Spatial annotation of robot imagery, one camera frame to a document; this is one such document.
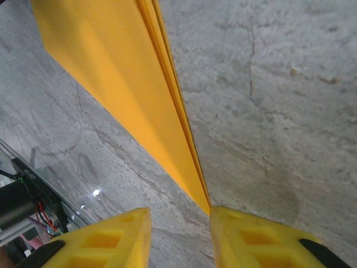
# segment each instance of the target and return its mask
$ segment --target yellow board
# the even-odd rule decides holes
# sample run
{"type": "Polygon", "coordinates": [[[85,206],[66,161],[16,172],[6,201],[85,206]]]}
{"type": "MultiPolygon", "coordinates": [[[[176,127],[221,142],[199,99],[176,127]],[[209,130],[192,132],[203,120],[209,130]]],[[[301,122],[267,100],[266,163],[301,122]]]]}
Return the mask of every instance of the yellow board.
{"type": "Polygon", "coordinates": [[[209,213],[157,0],[32,0],[32,8],[50,55],[209,213]]]}

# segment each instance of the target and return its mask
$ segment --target marble floor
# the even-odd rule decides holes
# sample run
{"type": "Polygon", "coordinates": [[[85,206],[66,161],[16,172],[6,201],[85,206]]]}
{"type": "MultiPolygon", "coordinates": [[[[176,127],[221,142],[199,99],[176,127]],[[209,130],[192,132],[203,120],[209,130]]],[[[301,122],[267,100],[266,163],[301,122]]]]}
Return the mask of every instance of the marble floor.
{"type": "MultiPolygon", "coordinates": [[[[357,265],[357,2],[160,0],[213,204],[357,265]]],[[[0,6],[0,137],[95,221],[148,206],[150,267],[214,267],[207,216],[0,6]],[[97,196],[93,191],[99,190],[97,196]]]]}

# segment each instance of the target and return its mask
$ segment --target yellow plastic block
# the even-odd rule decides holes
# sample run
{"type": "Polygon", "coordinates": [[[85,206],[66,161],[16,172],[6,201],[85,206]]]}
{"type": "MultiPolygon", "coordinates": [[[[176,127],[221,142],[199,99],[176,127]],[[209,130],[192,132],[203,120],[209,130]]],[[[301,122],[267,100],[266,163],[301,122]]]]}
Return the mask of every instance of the yellow plastic block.
{"type": "Polygon", "coordinates": [[[214,206],[210,228],[217,268],[324,268],[298,241],[318,240],[293,227],[214,206]]]}
{"type": "Polygon", "coordinates": [[[62,234],[64,240],[43,268],[147,267],[151,241],[148,208],[138,208],[96,224],[62,234]]]}

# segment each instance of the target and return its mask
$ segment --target cable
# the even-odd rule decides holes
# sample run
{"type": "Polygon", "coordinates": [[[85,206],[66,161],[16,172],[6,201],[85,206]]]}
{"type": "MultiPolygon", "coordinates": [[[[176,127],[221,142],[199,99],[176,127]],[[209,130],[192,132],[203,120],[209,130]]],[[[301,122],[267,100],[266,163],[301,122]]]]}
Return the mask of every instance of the cable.
{"type": "Polygon", "coordinates": [[[6,172],[6,171],[3,171],[3,170],[1,170],[1,169],[0,169],[0,175],[3,175],[3,176],[5,176],[5,177],[8,177],[8,178],[11,179],[11,180],[16,180],[16,177],[15,177],[14,175],[12,175],[12,174],[10,174],[10,173],[8,173],[8,172],[6,172]]]}
{"type": "MultiPolygon", "coordinates": [[[[37,218],[37,221],[40,222],[40,219],[38,218],[38,206],[36,206],[36,218],[37,218]]],[[[41,226],[41,228],[45,231],[45,233],[47,233],[51,238],[53,238],[53,235],[51,235],[51,234],[48,232],[48,230],[46,230],[46,229],[44,228],[44,226],[43,226],[42,224],[41,224],[40,226],[41,226]]]]}
{"type": "Polygon", "coordinates": [[[49,226],[51,226],[54,230],[57,230],[57,227],[55,227],[52,223],[52,221],[49,219],[49,217],[47,216],[46,212],[44,211],[44,208],[42,207],[42,202],[40,202],[40,210],[41,212],[44,214],[46,220],[47,220],[47,223],[49,224],[49,226]]]}
{"type": "Polygon", "coordinates": [[[49,226],[50,224],[44,219],[42,216],[41,212],[39,213],[41,220],[46,224],[46,227],[49,226]]]}
{"type": "Polygon", "coordinates": [[[37,220],[31,218],[31,217],[28,217],[27,219],[28,219],[30,222],[33,222],[33,223],[35,223],[35,224],[37,224],[37,225],[42,225],[43,227],[47,227],[47,226],[44,225],[43,223],[41,223],[41,222],[39,222],[39,221],[37,221],[37,220]]]}

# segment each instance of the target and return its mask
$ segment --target red wire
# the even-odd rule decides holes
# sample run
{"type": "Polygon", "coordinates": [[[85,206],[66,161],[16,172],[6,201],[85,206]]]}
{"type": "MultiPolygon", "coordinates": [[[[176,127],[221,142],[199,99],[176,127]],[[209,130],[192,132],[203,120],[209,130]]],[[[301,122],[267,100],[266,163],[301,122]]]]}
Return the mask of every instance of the red wire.
{"type": "Polygon", "coordinates": [[[48,221],[49,226],[51,226],[54,230],[57,230],[57,227],[55,227],[55,226],[52,224],[52,221],[49,219],[49,217],[48,217],[47,214],[45,213],[44,208],[42,207],[42,202],[40,202],[40,210],[41,210],[42,214],[45,216],[46,220],[48,221]]]}
{"type": "MultiPolygon", "coordinates": [[[[36,218],[37,218],[37,221],[40,222],[40,219],[38,218],[38,206],[36,206],[36,218]]],[[[46,230],[42,224],[40,224],[41,228],[45,231],[45,233],[47,233],[51,238],[53,238],[53,235],[49,234],[48,230],[46,230]]]]}

